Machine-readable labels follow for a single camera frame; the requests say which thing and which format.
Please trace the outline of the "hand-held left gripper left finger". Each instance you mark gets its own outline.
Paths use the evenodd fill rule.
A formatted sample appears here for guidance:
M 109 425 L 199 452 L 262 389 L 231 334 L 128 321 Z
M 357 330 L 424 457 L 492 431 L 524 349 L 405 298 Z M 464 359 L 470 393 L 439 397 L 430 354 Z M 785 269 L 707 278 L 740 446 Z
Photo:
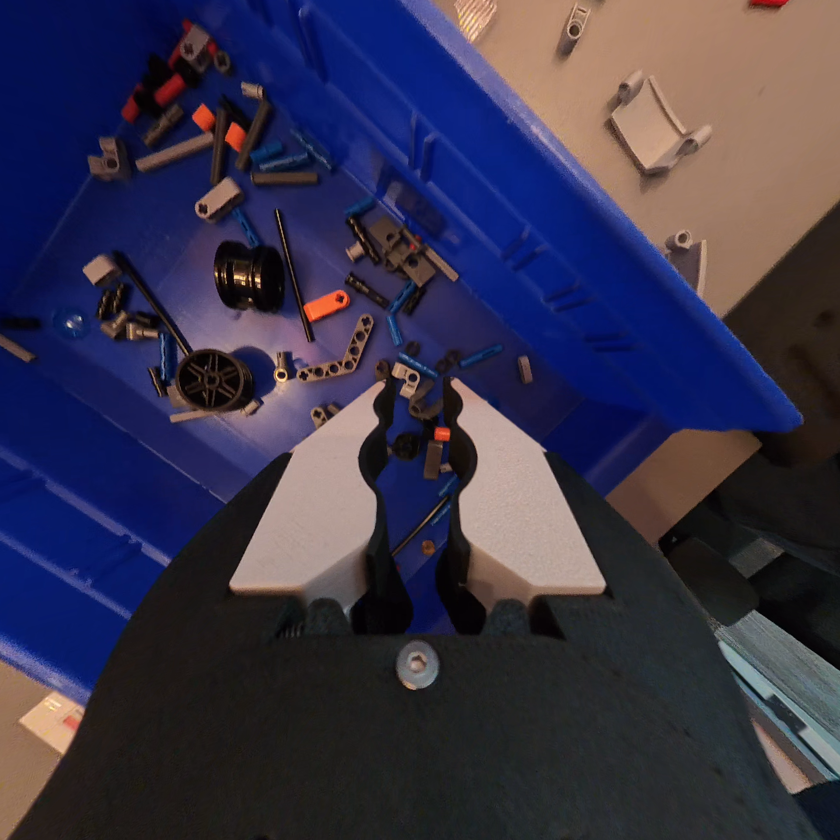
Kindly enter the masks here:
M 396 387 L 378 381 L 294 448 L 230 590 L 360 606 L 365 632 L 402 634 L 413 605 L 392 557 L 385 499 Z

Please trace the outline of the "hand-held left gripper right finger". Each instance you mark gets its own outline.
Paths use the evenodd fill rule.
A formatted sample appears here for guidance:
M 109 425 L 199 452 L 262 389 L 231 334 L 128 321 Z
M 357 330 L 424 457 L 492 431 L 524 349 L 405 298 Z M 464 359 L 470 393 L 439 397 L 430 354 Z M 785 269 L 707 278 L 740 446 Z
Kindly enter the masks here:
M 547 450 L 456 377 L 444 380 L 444 420 L 458 480 L 436 587 L 455 631 L 480 634 L 502 602 L 603 595 Z

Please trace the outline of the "blue plastic parts bin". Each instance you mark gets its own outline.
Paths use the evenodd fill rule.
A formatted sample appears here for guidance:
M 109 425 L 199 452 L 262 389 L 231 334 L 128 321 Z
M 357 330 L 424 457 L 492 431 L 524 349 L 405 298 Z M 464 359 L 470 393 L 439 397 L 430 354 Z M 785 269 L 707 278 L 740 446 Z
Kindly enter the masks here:
M 269 137 L 289 143 L 298 131 L 331 160 L 327 173 L 361 175 L 362 197 L 377 199 L 371 219 L 394 217 L 458 274 L 433 278 L 418 313 L 400 317 L 421 359 L 499 344 L 464 371 L 467 383 L 602 494 L 673 432 L 787 433 L 802 422 L 431 3 L 2 2 L 2 114 L 22 106 L 44 128 L 25 100 L 50 79 L 70 90 L 59 104 L 92 82 L 106 105 L 82 114 L 110 111 L 118 128 L 149 58 L 167 59 L 186 23 L 216 37 L 235 78 L 267 88 Z M 11 197 L 35 220 L 12 223 L 23 241 L 2 246 L 2 289 L 24 278 L 74 196 L 60 175 L 57 198 L 26 198 L 33 170 L 17 168 Z M 28 562 L 2 570 L 2 660 L 85 703 L 161 571 L 118 570 L 81 589 Z

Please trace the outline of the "black spoked wheel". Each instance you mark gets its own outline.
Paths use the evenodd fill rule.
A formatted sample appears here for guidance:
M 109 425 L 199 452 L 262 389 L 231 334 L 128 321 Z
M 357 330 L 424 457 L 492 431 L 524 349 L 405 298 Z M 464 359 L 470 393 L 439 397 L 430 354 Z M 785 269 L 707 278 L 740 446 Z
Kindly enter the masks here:
M 243 410 L 255 397 L 249 367 L 221 350 L 186 355 L 176 369 L 174 386 L 189 409 L 210 414 Z

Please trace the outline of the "grey bent beam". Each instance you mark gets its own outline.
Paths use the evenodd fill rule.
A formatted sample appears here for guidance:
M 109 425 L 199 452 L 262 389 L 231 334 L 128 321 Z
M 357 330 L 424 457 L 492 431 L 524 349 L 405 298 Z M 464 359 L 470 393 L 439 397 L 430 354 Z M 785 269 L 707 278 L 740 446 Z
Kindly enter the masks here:
M 360 366 L 364 348 L 374 325 L 375 320 L 370 313 L 362 314 L 355 325 L 343 357 L 304 366 L 297 372 L 297 380 L 302 383 L 324 382 L 353 373 Z

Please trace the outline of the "orange short beam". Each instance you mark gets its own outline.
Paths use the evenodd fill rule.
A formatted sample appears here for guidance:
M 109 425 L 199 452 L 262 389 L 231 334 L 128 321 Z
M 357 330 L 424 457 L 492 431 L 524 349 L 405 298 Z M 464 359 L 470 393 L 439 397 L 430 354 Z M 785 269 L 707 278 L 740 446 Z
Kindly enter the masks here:
M 341 312 L 350 305 L 350 295 L 346 290 L 337 289 L 311 300 L 304 305 L 304 312 L 309 322 L 318 322 Z

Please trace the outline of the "black wheel hub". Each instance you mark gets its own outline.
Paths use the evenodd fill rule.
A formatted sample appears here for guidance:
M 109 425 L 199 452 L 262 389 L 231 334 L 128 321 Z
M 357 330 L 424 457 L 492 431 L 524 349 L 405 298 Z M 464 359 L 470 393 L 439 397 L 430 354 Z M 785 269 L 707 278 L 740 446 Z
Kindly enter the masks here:
M 286 270 L 276 248 L 225 240 L 213 262 L 215 288 L 229 309 L 276 313 L 284 302 Z

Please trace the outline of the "grey curved panel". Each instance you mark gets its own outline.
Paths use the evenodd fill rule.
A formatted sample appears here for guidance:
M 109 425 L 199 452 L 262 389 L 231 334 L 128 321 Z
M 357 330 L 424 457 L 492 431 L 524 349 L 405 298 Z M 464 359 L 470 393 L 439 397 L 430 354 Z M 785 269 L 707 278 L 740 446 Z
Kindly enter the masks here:
M 642 70 L 620 83 L 610 123 L 639 171 L 647 176 L 671 172 L 706 145 L 712 135 L 709 124 L 689 131 L 656 79 Z
M 708 242 L 694 239 L 682 228 L 665 241 L 665 257 L 699 298 L 704 298 L 707 284 Z

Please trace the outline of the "white paper card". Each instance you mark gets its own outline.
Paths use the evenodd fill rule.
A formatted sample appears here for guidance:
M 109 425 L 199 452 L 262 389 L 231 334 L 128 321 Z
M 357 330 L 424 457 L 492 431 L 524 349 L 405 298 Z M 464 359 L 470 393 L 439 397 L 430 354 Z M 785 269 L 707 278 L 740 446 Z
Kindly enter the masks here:
M 37 739 L 65 756 L 84 718 L 85 708 L 57 691 L 26 712 L 18 723 Z

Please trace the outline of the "heap of small building parts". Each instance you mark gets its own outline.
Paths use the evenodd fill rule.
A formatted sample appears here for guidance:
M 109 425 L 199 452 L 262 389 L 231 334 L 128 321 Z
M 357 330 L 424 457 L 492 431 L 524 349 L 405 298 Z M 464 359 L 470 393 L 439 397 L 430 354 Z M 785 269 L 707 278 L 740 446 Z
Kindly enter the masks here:
M 158 574 L 224 501 L 311 431 L 311 405 L 360 394 L 390 343 L 378 318 L 360 373 L 304 385 L 295 373 L 341 354 L 355 317 L 375 305 L 346 290 L 350 307 L 317 323 L 308 343 L 291 289 L 276 313 L 220 301 L 214 252 L 225 239 L 249 245 L 239 217 L 256 243 L 281 251 L 275 205 L 303 300 L 338 287 L 350 269 L 343 206 L 362 197 L 363 177 L 345 168 L 319 173 L 315 185 L 254 185 L 225 140 L 214 155 L 211 111 L 222 109 L 223 129 L 244 138 L 230 107 L 249 117 L 259 104 L 237 94 L 237 78 L 210 76 L 158 117 L 118 128 L 110 111 L 82 114 L 82 105 L 106 105 L 92 82 L 59 104 L 70 90 L 50 79 L 49 92 L 25 100 L 44 128 L 22 106 L 3 105 L 4 138 L 18 133 L 29 147 L 2 152 L 2 246 L 23 241 L 12 223 L 35 220 L 11 197 L 11 164 L 16 175 L 24 164 L 33 170 L 26 198 L 57 198 L 60 175 L 74 193 L 24 278 L 3 280 L 3 319 L 51 322 L 2 327 L 35 353 L 23 362 L 2 350 L 3 571 L 28 562 L 81 589 L 124 569 Z M 176 369 L 205 349 L 251 370 L 255 397 L 245 409 L 210 414 L 184 404 Z

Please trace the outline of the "grey pin connector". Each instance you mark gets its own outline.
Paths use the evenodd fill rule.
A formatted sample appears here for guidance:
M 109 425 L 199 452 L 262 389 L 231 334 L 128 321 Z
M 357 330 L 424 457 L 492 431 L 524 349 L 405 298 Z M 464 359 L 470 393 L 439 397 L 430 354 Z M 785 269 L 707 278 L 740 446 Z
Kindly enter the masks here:
M 563 25 L 557 47 L 561 57 L 565 58 L 574 51 L 584 34 L 591 13 L 590 6 L 582 5 L 581 2 L 574 3 Z

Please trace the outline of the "clear plastic piece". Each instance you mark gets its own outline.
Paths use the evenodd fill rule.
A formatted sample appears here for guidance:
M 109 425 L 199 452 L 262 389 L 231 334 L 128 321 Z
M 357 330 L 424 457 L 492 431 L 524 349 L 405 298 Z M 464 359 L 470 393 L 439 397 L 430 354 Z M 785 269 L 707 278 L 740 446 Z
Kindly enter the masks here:
M 497 16 L 497 1 L 454 1 L 458 31 L 474 45 L 487 32 Z

